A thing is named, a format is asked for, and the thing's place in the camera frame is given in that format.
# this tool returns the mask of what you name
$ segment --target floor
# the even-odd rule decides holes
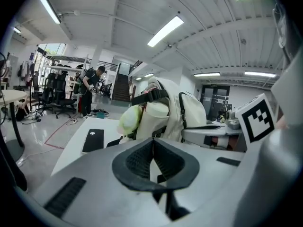
[[[92,107],[108,111],[108,118],[120,119],[121,115],[129,107],[129,103],[93,96]],[[75,115],[71,114],[71,116],[78,120],[73,125],[67,125],[69,124],[67,122],[70,120],[67,115],[62,114],[56,119],[51,111],[44,113],[41,117],[41,122],[29,125],[23,125],[21,122],[18,122],[18,129],[25,144],[25,151],[17,161],[17,165],[27,179],[29,193],[32,193],[50,177],[64,147],[84,122],[80,118],[79,113]],[[9,121],[3,123],[1,131],[6,141],[16,138],[12,123]]]

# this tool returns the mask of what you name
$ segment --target metal rack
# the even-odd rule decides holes
[[[51,61],[68,61],[68,62],[78,62],[78,63],[83,63],[82,69],[77,69],[77,68],[71,68],[71,67],[64,67],[64,66],[45,66],[46,68],[51,68],[53,70],[66,70],[66,71],[72,71],[72,72],[79,72],[82,73],[84,71],[85,65],[90,64],[91,59],[88,58],[89,55],[87,55],[85,58],[81,57],[73,57],[73,56],[65,56],[65,55],[51,55],[47,54],[46,58],[51,60]],[[76,85],[76,81],[73,81],[73,86],[72,86],[72,91]],[[76,112],[78,112],[78,104],[80,100],[80,93],[77,94],[77,107],[76,107]]]

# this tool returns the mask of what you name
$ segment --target man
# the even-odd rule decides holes
[[[93,97],[92,91],[104,72],[104,66],[98,67],[97,70],[88,70],[82,80],[80,88],[80,92],[82,94],[81,113],[84,120],[92,116],[92,114],[90,114],[91,99]]]

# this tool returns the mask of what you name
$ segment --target round white table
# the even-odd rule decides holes
[[[2,90],[5,104],[9,104],[9,110],[11,112],[11,121],[14,127],[14,131],[16,134],[17,139],[16,140],[10,140],[6,143],[8,150],[13,157],[14,161],[17,161],[23,154],[24,152],[24,143],[21,140],[19,130],[17,127],[17,121],[15,118],[15,114],[12,112],[15,112],[15,106],[14,102],[18,101],[20,99],[23,99],[26,97],[26,92],[22,91],[16,91],[16,90]],[[0,98],[0,105],[4,106],[4,101],[3,98]]]
[[[3,97],[5,100],[5,105],[9,104],[9,109],[11,112],[15,112],[14,102],[26,97],[26,92],[16,91],[16,90],[2,90]],[[0,98],[0,106],[4,106],[3,98]],[[16,184],[22,190],[27,189],[27,180],[24,174],[20,171],[19,167],[16,165],[16,161],[22,156],[24,152],[24,143],[21,140],[19,130],[17,127],[17,121],[15,118],[15,113],[11,113],[11,121],[16,134],[16,140],[10,140],[6,144],[0,144],[2,153],[12,171]]]

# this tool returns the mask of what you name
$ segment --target staircase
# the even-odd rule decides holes
[[[118,79],[114,85],[112,99],[118,101],[130,102],[127,75],[118,74]]]

